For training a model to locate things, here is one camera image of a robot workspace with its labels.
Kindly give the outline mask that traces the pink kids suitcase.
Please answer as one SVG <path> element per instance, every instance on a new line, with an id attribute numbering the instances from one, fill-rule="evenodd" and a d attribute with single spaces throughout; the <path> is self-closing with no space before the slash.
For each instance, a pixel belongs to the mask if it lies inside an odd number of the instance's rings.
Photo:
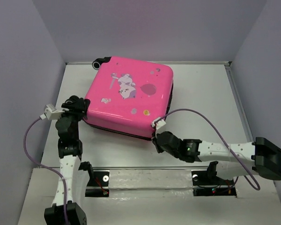
<path id="1" fill-rule="evenodd" d="M 151 123 L 170 109 L 171 67 L 117 56 L 97 58 L 97 70 L 86 93 L 85 122 L 95 128 L 150 140 Z"/>

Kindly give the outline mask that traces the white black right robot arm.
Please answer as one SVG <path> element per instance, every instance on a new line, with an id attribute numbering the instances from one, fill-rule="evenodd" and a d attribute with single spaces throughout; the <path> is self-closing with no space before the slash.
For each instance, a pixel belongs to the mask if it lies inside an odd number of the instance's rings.
<path id="1" fill-rule="evenodd" d="M 206 178 L 212 184 L 251 173 L 268 180 L 281 180 L 281 149 L 264 137 L 225 146 L 199 139 L 182 140 L 165 131 L 152 142 L 159 153 L 167 152 L 181 161 L 209 162 Z"/>

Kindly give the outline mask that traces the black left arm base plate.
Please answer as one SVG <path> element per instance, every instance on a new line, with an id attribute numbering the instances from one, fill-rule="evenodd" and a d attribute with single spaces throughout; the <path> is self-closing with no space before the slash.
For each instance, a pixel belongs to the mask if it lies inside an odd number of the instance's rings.
<path id="1" fill-rule="evenodd" d="M 94 177 L 90 178 L 85 196 L 86 197 L 109 197 L 109 181 L 110 171 L 108 170 L 95 170 Z"/>

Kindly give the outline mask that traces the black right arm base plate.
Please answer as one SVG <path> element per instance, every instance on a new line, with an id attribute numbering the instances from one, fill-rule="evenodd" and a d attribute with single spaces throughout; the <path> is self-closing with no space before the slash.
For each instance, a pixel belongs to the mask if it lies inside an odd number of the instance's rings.
<path id="1" fill-rule="evenodd" d="M 192 171 L 193 196 L 237 196 L 234 180 L 207 177 L 206 171 Z"/>

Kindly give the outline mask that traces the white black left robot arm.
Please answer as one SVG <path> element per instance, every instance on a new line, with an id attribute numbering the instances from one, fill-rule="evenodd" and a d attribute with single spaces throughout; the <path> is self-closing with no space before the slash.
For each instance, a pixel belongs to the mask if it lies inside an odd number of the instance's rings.
<path id="1" fill-rule="evenodd" d="M 48 225 L 85 225 L 86 213 L 81 207 L 87 185 L 94 181 L 90 162 L 82 162 L 79 122 L 85 119 L 90 101 L 71 96 L 62 104 L 62 111 L 49 106 L 46 116 L 56 120 L 58 139 L 59 181 L 52 205 L 44 210 Z"/>

